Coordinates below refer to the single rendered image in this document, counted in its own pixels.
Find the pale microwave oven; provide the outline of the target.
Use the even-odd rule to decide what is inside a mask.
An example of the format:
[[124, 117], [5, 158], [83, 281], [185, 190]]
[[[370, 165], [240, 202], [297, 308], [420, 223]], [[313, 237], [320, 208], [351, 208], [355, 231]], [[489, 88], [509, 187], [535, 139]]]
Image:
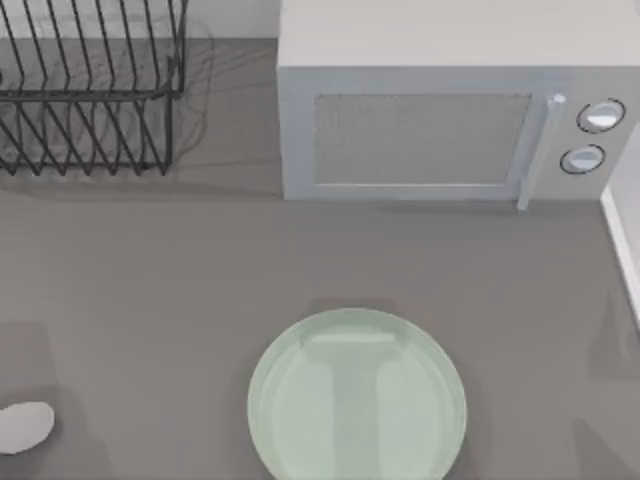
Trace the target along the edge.
[[[282, 0], [280, 67], [463, 67], [527, 70], [566, 105], [535, 201], [596, 201], [640, 125], [640, 0]], [[626, 107], [612, 130], [576, 118], [609, 98]], [[559, 161], [589, 144], [606, 153], [586, 175]]]

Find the microwave oven door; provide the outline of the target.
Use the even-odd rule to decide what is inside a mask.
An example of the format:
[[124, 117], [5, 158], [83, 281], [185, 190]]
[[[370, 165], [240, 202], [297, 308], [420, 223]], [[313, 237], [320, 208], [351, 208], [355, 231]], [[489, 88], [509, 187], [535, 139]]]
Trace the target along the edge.
[[512, 201], [548, 91], [527, 70], [280, 67], [284, 195]]

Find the pale green round plate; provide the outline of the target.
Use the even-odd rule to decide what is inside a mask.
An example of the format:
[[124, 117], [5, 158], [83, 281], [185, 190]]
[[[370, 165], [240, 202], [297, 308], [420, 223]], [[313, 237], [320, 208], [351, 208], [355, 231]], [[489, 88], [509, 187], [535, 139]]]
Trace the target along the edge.
[[468, 423], [461, 376], [441, 345], [397, 315], [355, 307], [276, 337], [246, 409], [273, 480], [445, 480]]

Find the large microwave knob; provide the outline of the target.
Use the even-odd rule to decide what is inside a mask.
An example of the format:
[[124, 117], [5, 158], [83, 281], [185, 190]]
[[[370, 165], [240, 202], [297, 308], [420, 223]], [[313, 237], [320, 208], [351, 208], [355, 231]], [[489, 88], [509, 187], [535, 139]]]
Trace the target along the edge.
[[625, 117], [626, 107], [613, 98], [585, 105], [576, 118], [583, 132], [600, 134], [614, 129]]

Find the small microwave knob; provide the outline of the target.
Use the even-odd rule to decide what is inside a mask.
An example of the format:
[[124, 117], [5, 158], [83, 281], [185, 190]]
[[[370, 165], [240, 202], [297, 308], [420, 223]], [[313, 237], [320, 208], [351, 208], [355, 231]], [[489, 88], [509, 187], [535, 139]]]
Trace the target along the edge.
[[606, 153], [600, 146], [589, 144], [566, 151], [559, 165], [569, 175], [586, 175], [597, 170], [605, 159]]

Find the pale grey rounded box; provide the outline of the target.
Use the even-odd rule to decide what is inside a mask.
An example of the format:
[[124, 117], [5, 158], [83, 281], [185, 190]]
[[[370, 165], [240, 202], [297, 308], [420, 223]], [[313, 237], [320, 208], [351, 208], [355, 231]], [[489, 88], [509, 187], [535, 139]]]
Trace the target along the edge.
[[0, 409], [0, 455], [17, 455], [44, 441], [55, 426], [55, 410], [46, 402], [14, 403]]

